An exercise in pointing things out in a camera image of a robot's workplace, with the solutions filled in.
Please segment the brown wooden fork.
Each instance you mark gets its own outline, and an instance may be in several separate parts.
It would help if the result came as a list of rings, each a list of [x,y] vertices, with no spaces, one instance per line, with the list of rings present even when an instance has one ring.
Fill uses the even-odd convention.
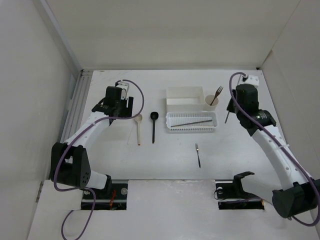
[[[224,89],[224,88],[223,88],[222,86],[220,86],[220,87],[216,90],[215,95],[214,95],[214,98],[213,98],[213,100],[212,100],[211,103],[210,103],[210,106],[213,105],[214,101],[215,101],[216,98],[221,94],[221,92],[222,92],[223,89]]]

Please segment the black chopstick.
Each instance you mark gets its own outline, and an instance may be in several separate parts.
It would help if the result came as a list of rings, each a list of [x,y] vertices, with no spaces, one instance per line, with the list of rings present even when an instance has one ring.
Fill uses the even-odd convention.
[[[184,124],[177,124],[177,125],[172,125],[170,126],[171,128],[175,128],[175,127],[183,127],[183,126],[190,126],[190,125],[194,125],[194,124],[199,124],[199,123],[202,123],[201,121],[200,122],[190,122],[190,123],[184,123]]]
[[[213,121],[212,119],[203,120],[203,121],[195,121],[195,122],[180,124],[180,125],[177,125],[177,127],[180,127],[180,126],[189,126],[189,125],[194,125],[194,124],[202,124],[202,123],[210,123],[210,122],[212,122],[212,121]]]

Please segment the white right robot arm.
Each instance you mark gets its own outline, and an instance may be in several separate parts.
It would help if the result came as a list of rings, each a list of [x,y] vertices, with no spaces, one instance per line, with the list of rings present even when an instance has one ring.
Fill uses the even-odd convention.
[[[313,179],[293,157],[281,137],[277,123],[267,110],[259,108],[258,90],[251,84],[230,89],[227,110],[260,146],[273,166],[281,189],[273,190],[271,202],[283,218],[320,207],[320,181]]]

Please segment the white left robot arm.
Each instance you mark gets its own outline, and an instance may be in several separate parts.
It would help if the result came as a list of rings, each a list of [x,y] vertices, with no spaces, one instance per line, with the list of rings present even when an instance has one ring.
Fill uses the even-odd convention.
[[[77,132],[65,142],[53,145],[51,181],[81,190],[94,189],[103,199],[111,195],[111,177],[91,169],[88,149],[114,120],[132,116],[134,98],[128,96],[128,90],[128,83],[108,86],[105,97],[92,108],[88,119]]]

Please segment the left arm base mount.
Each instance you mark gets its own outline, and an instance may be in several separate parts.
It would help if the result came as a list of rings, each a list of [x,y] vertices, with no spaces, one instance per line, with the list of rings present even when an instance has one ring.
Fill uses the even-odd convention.
[[[93,189],[96,195],[94,210],[122,211],[127,209],[128,180],[113,180],[110,193]],[[81,210],[91,210],[94,196],[85,190],[80,203]]]

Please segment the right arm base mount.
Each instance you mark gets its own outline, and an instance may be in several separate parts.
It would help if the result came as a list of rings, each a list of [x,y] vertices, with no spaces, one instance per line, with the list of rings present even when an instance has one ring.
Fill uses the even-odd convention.
[[[244,191],[242,179],[254,175],[245,171],[233,176],[233,179],[215,180],[213,197],[219,210],[264,210],[263,200],[253,193]]]

